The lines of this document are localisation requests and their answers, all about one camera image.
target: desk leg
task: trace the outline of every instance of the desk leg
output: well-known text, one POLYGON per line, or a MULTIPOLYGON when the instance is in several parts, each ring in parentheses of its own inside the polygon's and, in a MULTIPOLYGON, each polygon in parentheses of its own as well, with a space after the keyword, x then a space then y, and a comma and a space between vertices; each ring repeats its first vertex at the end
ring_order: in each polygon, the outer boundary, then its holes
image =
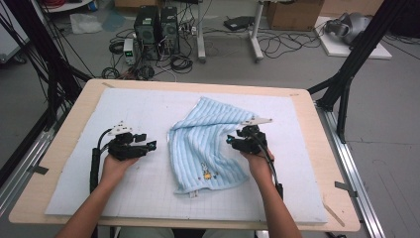
POLYGON ((254 22, 254 29, 250 32, 250 40, 253 45, 254 52, 256 53, 256 61, 263 59, 263 52, 260 48, 259 41, 257 40, 257 33, 259 32, 260 20, 262 19, 263 1, 258 2, 256 18, 254 22))
POLYGON ((204 36, 203 36, 203 20, 204 16, 202 16, 202 7, 203 0, 198 1, 198 26, 197 26, 197 51, 198 51, 198 60, 200 62, 206 62, 206 50, 204 48, 204 36))

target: person's left hand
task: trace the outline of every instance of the person's left hand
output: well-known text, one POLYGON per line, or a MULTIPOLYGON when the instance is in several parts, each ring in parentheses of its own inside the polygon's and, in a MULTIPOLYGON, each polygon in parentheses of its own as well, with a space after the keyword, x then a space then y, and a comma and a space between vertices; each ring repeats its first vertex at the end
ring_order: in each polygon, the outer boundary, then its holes
POLYGON ((111 188, 115 187, 124 177, 127 168, 138 160, 139 158, 119 161, 113 156, 108 155, 104 160, 102 177, 99 184, 106 185, 111 188))

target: wooden table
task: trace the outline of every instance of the wooden table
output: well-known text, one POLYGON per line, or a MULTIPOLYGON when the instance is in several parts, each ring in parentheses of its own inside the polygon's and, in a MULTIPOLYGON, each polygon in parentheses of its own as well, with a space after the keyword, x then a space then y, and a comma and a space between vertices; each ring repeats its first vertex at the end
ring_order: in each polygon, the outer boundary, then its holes
MULTIPOLYGON (((68 216, 44 215, 66 160, 71 155, 80 133, 95 109, 104 89, 138 88, 172 91, 216 92, 290 97, 304 136, 308 154, 319 184, 328 223, 299 225, 301 230, 357 231, 359 219, 345 190, 335 188, 334 182, 343 182, 327 136, 309 93, 304 89, 251 87, 235 85, 192 84, 152 81, 125 81, 92 79, 84 87, 75 105, 44 155, 40 166, 50 169, 46 175, 33 174, 21 194, 9 219, 14 223, 63 224, 68 216)), ((266 229, 265 222, 140 219, 104 217, 100 225, 155 226, 225 229, 266 229)))

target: gray floor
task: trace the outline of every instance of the gray floor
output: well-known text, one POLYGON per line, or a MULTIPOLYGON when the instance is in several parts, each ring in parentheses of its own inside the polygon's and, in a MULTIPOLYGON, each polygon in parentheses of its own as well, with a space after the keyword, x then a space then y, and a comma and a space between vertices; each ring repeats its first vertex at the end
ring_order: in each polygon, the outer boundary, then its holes
MULTIPOLYGON (((217 9, 214 13, 209 11, 208 16, 215 16, 216 12, 217 9)), ((103 22, 109 16, 109 10, 101 9, 93 15, 103 22)), ((206 26, 223 29, 224 19, 206 19, 206 26)), ((64 15, 59 20, 68 21, 64 15)), ((67 39, 92 72, 100 75, 102 69, 109 66, 109 40, 117 32, 132 26, 133 21, 126 20, 115 32, 69 35, 67 39)), ((262 21, 262 27, 266 27, 265 21, 262 21)), ((176 74, 176 78, 162 73, 154 80, 309 88, 334 75, 345 60, 327 57, 319 47, 255 63, 245 36, 206 35, 205 40, 206 63, 199 63, 194 51, 191 73, 176 74)), ((382 44, 392 54, 392 60, 369 59, 357 74, 350 95, 346 137, 385 235, 418 237, 420 207, 416 201, 420 196, 420 176, 417 174, 420 129, 416 123, 420 116, 417 105, 420 101, 420 63, 419 59, 387 43, 382 44)), ((394 44, 420 57, 419 45, 394 44)), ((67 53, 74 66, 85 70, 75 54, 67 53)), ((29 63, 0 65, 0 101, 0 166, 3 166, 47 106, 29 63)), ((11 224, 7 219, 9 212, 10 208, 0 218, 2 237, 53 236, 59 228, 11 224)), ((304 235, 325 237, 319 232, 304 232, 304 235)), ((364 230, 347 235, 368 237, 364 230)))

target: towel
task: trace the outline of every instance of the towel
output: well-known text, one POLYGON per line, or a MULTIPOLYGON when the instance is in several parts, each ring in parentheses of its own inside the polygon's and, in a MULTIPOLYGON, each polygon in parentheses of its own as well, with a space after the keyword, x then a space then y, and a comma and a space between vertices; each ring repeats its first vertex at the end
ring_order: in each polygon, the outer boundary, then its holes
POLYGON ((207 97, 168 133, 170 161, 178 188, 189 193, 201 188, 225 189, 248 179, 240 165, 220 153, 220 143, 241 122, 255 114, 207 97))

